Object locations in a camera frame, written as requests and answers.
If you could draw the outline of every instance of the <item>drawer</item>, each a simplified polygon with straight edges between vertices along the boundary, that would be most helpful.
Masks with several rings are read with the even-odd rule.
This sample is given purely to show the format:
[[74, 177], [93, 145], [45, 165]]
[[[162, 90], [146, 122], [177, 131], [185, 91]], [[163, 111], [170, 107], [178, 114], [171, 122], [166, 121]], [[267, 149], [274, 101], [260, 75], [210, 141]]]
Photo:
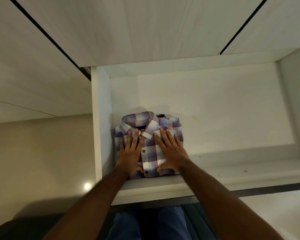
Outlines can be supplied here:
[[[96, 180], [124, 115], [180, 119], [190, 159], [230, 190], [300, 183], [300, 49], [91, 67]], [[113, 205], [192, 196], [180, 175], [128, 180]]]

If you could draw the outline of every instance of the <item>plaid collar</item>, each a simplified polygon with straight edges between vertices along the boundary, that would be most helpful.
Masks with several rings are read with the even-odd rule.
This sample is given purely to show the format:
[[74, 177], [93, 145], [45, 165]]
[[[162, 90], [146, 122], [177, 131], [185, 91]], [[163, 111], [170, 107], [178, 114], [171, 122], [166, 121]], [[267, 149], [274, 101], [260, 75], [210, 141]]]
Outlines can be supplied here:
[[156, 131], [159, 125], [159, 119], [153, 112], [142, 112], [142, 113], [133, 113], [130, 115], [126, 115], [122, 117], [121, 128], [128, 133], [131, 131], [131, 135], [133, 136], [136, 128], [139, 126], [145, 126], [144, 131], [139, 130], [139, 135], [142, 135], [148, 139], [151, 139], [154, 132]]

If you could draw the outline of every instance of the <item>person's right arm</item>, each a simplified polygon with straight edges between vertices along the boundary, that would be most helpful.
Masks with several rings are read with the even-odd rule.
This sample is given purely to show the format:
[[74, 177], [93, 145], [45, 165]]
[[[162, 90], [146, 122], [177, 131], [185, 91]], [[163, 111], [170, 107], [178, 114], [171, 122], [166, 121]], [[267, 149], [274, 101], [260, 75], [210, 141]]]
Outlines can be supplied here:
[[204, 208], [212, 228], [220, 239], [235, 240], [283, 240], [266, 221], [259, 217], [238, 197], [214, 177], [196, 166], [188, 157], [178, 137], [169, 130], [160, 130], [162, 138], [156, 141], [162, 149], [166, 162], [157, 171], [171, 168], [180, 172], [184, 181]]

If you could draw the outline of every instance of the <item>blue jeans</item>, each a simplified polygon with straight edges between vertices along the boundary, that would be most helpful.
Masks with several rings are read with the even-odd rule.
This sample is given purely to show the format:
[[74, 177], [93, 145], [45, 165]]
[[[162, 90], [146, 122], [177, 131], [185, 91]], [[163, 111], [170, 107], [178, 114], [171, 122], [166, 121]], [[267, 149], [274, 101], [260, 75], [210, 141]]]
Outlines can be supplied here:
[[[158, 209], [157, 232], [159, 240], [191, 240], [180, 206]], [[107, 240], [141, 240], [137, 214], [132, 211], [117, 213]]]

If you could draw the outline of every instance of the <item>purple checkered fabric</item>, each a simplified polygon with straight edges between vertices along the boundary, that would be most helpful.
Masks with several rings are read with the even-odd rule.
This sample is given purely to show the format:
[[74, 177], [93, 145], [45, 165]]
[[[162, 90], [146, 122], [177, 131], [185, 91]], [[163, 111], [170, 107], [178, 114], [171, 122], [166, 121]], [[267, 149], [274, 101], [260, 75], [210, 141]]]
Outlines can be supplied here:
[[165, 174], [175, 174], [176, 172], [172, 169], [164, 169], [160, 173], [157, 172], [157, 167], [164, 163], [166, 159], [153, 135], [156, 133], [161, 138], [160, 128], [169, 129], [171, 134], [177, 134], [180, 142], [183, 143], [181, 124], [178, 118], [158, 118], [153, 112], [126, 115], [122, 118], [121, 125], [113, 129], [112, 134], [114, 136], [116, 160], [119, 156], [120, 140], [124, 139], [125, 144], [127, 141], [127, 133], [128, 131], [131, 131], [132, 141], [136, 127], [140, 126], [146, 126], [143, 131], [139, 130], [139, 135], [146, 137], [138, 161], [138, 164], [143, 167], [144, 174], [137, 171], [130, 179], [136, 179], [143, 176], [153, 177]]

